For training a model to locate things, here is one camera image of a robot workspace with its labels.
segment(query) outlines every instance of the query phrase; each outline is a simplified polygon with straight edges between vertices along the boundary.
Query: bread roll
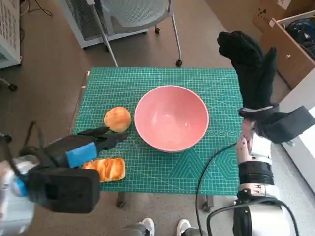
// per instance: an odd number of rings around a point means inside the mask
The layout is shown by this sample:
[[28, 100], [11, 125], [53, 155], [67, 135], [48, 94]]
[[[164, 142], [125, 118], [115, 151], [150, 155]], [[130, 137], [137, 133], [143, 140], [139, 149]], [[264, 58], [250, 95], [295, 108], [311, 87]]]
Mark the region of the bread roll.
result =
[[83, 165], [83, 169], [94, 169], [99, 173], [101, 182], [118, 181], [125, 177], [125, 162], [121, 158], [108, 158], [89, 161]]
[[130, 112], [124, 107], [115, 107], [106, 113], [104, 123], [110, 130], [123, 133], [131, 124]]

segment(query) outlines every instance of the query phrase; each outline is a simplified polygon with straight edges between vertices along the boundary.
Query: cardboard box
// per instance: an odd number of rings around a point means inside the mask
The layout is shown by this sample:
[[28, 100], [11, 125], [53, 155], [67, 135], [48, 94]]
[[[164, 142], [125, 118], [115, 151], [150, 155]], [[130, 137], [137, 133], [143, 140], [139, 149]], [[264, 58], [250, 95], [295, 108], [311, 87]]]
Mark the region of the cardboard box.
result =
[[280, 20], [315, 9], [314, 0], [260, 0], [253, 23], [265, 32], [271, 18]]

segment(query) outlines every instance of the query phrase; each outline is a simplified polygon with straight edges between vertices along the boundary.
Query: table leg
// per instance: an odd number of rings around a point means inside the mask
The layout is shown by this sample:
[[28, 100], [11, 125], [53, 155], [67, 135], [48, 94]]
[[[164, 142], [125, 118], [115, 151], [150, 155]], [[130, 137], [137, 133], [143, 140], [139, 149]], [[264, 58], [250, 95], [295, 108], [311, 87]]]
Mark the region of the table leg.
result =
[[118, 192], [118, 197], [116, 201], [116, 206], [118, 208], [123, 208], [125, 205], [125, 192]]
[[202, 205], [202, 209], [206, 213], [210, 213], [211, 208], [214, 207], [214, 196], [213, 195], [206, 195], [206, 201]]

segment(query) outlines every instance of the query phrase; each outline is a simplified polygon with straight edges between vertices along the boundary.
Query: white sneaker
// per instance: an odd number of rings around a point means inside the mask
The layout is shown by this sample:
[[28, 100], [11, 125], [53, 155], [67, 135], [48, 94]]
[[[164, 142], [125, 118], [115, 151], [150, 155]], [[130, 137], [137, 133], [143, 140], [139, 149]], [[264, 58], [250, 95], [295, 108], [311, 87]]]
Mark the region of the white sneaker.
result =
[[140, 224], [143, 224], [150, 231], [150, 236], [154, 236], [154, 223], [151, 218], [144, 218]]
[[176, 236], [181, 236], [181, 234], [188, 228], [191, 228], [189, 221], [185, 219], [180, 220], [176, 228]]

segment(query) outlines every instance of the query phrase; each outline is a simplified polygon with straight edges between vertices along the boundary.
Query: green cutting mat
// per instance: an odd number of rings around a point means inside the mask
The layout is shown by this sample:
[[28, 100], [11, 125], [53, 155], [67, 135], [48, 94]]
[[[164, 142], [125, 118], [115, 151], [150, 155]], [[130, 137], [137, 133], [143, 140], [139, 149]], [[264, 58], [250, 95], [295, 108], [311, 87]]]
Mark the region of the green cutting mat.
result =
[[[103, 190], [195, 193], [209, 157], [238, 139], [242, 121], [237, 111], [242, 103], [233, 69], [92, 68], [73, 132], [104, 125], [105, 113], [116, 106], [126, 107], [133, 117], [140, 98], [162, 85], [184, 86], [202, 98], [210, 114], [206, 135], [189, 150], [163, 153], [147, 145], [132, 124], [125, 141], [99, 155], [126, 162], [126, 177], [103, 183]], [[238, 183], [236, 151], [230, 148], [211, 164], [200, 193], [235, 195]]]

